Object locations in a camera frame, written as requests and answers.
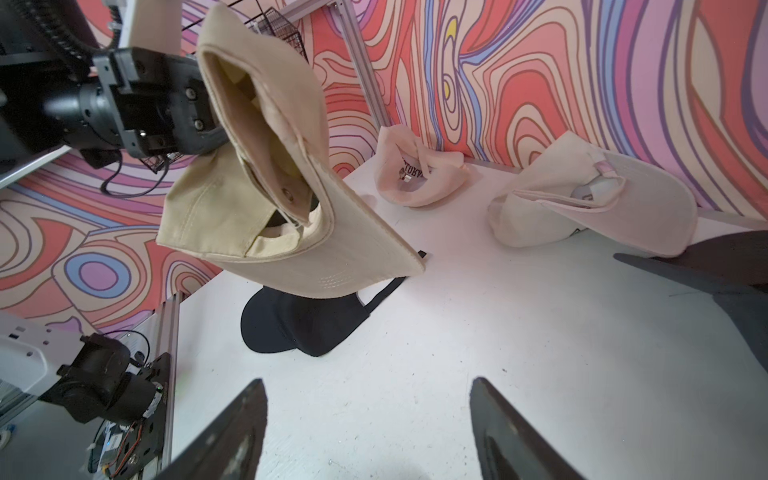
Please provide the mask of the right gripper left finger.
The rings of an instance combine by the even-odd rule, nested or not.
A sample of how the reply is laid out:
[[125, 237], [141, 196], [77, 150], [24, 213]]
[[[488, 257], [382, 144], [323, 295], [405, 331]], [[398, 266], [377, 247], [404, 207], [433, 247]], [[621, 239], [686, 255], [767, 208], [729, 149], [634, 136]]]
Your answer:
[[160, 480], [253, 479], [267, 427], [268, 400], [255, 379], [163, 469]]

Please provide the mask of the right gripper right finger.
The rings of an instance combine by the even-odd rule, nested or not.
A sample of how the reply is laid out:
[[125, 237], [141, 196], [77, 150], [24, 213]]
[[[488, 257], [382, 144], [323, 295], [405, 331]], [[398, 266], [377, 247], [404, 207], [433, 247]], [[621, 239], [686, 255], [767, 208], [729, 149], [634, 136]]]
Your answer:
[[470, 413], [484, 479], [582, 477], [483, 377], [473, 380]]

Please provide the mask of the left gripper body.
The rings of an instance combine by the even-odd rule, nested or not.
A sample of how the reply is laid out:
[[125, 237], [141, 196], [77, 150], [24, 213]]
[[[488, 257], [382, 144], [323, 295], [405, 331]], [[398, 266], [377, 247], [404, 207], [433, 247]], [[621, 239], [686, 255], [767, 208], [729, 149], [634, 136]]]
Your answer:
[[143, 48], [93, 57], [120, 145], [134, 158], [207, 151], [205, 85], [197, 62]]

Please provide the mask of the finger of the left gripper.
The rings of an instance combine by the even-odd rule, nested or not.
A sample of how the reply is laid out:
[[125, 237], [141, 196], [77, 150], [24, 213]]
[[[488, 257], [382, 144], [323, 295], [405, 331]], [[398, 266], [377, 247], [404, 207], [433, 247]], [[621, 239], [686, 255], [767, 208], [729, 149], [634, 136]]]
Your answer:
[[179, 110], [181, 153], [208, 153], [228, 140], [205, 91], [186, 89]]

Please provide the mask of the tan khaki baseball cap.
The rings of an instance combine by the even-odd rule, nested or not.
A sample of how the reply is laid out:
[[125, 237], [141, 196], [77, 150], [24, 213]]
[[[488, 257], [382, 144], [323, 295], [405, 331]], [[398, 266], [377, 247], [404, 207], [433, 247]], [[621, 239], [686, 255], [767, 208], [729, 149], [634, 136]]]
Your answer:
[[424, 271], [417, 252], [331, 168], [324, 93], [294, 48], [252, 32], [218, 3], [196, 58], [228, 140], [173, 184], [159, 245], [308, 298]]

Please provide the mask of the black cap with white logo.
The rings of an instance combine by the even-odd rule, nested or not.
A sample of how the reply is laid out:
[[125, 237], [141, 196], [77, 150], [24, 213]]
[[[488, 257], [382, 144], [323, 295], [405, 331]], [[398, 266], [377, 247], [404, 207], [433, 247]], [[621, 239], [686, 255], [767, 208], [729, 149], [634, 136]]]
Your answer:
[[404, 281], [403, 277], [391, 280], [367, 303], [356, 293], [311, 299], [263, 287], [241, 313], [242, 340], [256, 353], [299, 350], [321, 357], [355, 332]]

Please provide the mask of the cream baseball cap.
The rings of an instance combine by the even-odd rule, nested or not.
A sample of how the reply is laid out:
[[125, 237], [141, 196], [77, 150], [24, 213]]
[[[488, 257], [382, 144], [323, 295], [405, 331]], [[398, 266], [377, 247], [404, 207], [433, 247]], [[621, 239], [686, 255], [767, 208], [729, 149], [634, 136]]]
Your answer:
[[443, 200], [470, 176], [462, 153], [430, 149], [404, 125], [379, 130], [372, 159], [379, 163], [378, 193], [392, 204], [410, 208]]

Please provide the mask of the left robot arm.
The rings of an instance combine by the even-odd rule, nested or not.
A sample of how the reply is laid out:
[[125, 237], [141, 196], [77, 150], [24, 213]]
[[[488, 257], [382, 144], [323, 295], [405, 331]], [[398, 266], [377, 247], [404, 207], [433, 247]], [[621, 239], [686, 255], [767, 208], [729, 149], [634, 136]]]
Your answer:
[[[1, 158], [31, 165], [67, 146], [93, 168], [124, 155], [166, 174], [172, 156], [227, 139], [195, 60], [180, 53], [178, 1], [111, 1], [113, 37], [97, 44], [74, 1], [1, 5]], [[55, 332], [1, 318], [1, 378], [78, 422], [128, 425], [151, 417], [163, 386], [100, 334]]]

